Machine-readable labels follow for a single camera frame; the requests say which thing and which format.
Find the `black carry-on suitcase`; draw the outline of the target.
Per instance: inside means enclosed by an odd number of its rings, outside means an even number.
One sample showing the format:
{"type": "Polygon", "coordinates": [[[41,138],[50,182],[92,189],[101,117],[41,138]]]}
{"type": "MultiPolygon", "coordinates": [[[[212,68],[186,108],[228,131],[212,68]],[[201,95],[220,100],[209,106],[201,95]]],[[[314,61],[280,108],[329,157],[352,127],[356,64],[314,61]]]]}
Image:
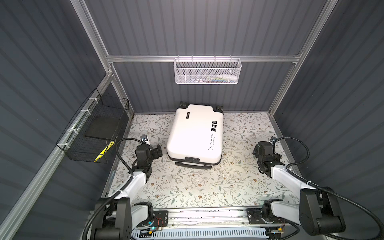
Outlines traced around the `black carry-on suitcase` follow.
{"type": "Polygon", "coordinates": [[[180,102],[167,142],[167,154],[175,165],[210,170],[223,155],[223,106],[180,102]]]}

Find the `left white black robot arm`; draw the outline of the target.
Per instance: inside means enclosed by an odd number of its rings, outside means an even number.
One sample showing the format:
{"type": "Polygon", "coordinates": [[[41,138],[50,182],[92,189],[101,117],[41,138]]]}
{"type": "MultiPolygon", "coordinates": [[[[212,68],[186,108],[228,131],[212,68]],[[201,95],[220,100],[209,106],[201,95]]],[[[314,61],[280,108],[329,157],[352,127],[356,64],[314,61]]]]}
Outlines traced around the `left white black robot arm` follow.
{"type": "Polygon", "coordinates": [[[113,195],[98,200],[96,209],[86,223],[82,239],[91,240],[133,240],[132,231],[141,222],[152,222],[154,219],[153,206],[150,203],[131,206],[131,200],[144,187],[152,174],[153,160],[163,156],[161,145],[150,146],[148,137],[142,135],[141,139],[122,138],[115,143],[118,159],[128,169],[130,177],[113,195]],[[120,143],[135,141],[140,143],[135,154],[137,159],[130,167],[119,153],[120,143]]]}

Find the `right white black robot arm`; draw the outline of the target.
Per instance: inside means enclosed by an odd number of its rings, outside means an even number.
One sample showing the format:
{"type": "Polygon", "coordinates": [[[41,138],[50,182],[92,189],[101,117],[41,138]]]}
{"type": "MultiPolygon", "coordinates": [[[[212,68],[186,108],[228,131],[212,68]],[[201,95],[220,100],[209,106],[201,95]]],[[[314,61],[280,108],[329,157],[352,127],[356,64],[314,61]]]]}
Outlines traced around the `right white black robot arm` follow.
{"type": "Polygon", "coordinates": [[[357,207],[374,220],[379,228],[379,233],[374,237],[375,240],[384,238],[384,224],[372,211],[329,187],[320,187],[295,174],[291,167],[296,166],[297,163],[288,165],[282,163],[282,155],[276,152],[276,143],[279,141],[281,138],[258,142],[253,155],[258,160],[259,172],[288,188],[299,198],[299,203],[289,204],[280,199],[265,200],[260,214],[265,223],[273,224],[275,221],[281,221],[293,226],[296,229],[295,232],[285,236],[285,239],[293,237],[303,229],[310,236],[323,235],[340,240],[339,233],[346,230],[339,204],[339,200],[342,200],[357,207]]]}

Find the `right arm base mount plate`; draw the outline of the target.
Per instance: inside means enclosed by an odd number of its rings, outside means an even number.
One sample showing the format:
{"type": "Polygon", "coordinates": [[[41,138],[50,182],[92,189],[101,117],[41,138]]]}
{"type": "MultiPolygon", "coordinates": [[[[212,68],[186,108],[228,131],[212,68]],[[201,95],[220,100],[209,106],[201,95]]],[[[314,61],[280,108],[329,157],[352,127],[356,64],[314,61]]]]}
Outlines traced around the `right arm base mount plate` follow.
{"type": "Polygon", "coordinates": [[[284,225],[286,222],[284,219],[276,217],[269,209],[261,208],[247,208],[247,217],[249,224],[261,225],[261,224],[280,224],[284,225]]]}

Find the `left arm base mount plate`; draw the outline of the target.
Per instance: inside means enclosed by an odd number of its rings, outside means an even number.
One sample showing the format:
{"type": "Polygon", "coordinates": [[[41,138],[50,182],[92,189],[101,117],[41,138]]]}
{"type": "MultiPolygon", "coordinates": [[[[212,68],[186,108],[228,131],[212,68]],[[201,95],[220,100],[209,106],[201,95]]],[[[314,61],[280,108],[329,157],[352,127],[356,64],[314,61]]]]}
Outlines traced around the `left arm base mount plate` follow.
{"type": "Polygon", "coordinates": [[[141,222],[138,225],[138,227],[141,227],[141,228],[167,227],[168,219],[169,219],[169,211],[154,211],[153,219],[141,222]]]}

